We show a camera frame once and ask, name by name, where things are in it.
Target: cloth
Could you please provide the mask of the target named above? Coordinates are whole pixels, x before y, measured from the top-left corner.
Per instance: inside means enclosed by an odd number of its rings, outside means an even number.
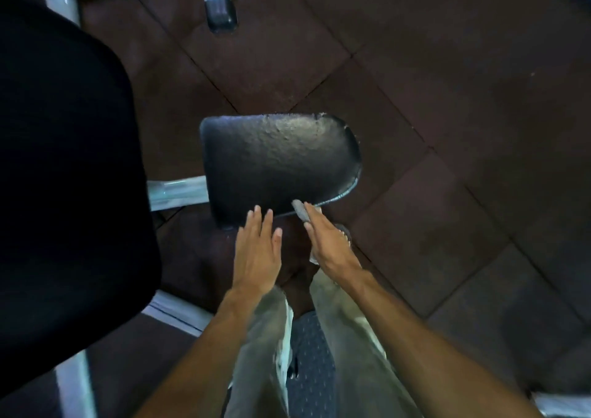
[[[310,294],[335,364],[336,416],[421,417],[351,297],[321,270],[314,276]],[[256,308],[234,369],[226,418],[305,418],[297,408],[290,415],[286,387],[292,317],[277,287]],[[302,372],[312,373],[313,368],[299,364]]]

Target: black cushion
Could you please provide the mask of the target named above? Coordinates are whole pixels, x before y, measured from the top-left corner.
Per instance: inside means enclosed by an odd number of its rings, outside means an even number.
[[[242,225],[255,205],[281,215],[295,198],[328,203],[361,172],[357,140],[335,116],[208,117],[201,140],[211,211],[224,228]]]
[[[53,12],[0,0],[0,396],[142,310],[160,262],[129,79]]]

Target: black padded backrest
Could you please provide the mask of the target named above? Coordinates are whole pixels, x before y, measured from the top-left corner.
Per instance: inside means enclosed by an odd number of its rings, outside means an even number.
[[[0,0],[0,396],[142,310],[159,286],[129,79],[99,41]]]
[[[276,215],[298,198],[322,205],[346,195],[361,172],[359,145],[335,116],[208,117],[201,125],[213,217],[242,225],[255,205]]]

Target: white metal frame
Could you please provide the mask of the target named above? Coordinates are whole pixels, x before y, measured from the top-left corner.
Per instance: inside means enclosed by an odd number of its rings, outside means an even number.
[[[208,203],[205,177],[174,181],[148,181],[150,209],[158,211]],[[200,307],[158,290],[142,314],[199,337],[213,315]],[[64,418],[96,418],[86,350],[80,351],[55,368]]]

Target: leg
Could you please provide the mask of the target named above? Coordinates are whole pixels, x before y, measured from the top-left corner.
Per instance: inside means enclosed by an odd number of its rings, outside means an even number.
[[[336,367],[339,417],[420,417],[367,319],[321,270],[310,294]]]
[[[277,287],[257,306],[234,367],[226,418],[288,416],[285,380],[293,312]]]
[[[96,418],[86,350],[55,367],[63,418]]]
[[[232,0],[205,0],[205,15],[213,33],[232,32],[238,27]]]
[[[207,181],[205,177],[148,181],[148,198],[151,211],[208,203]]]

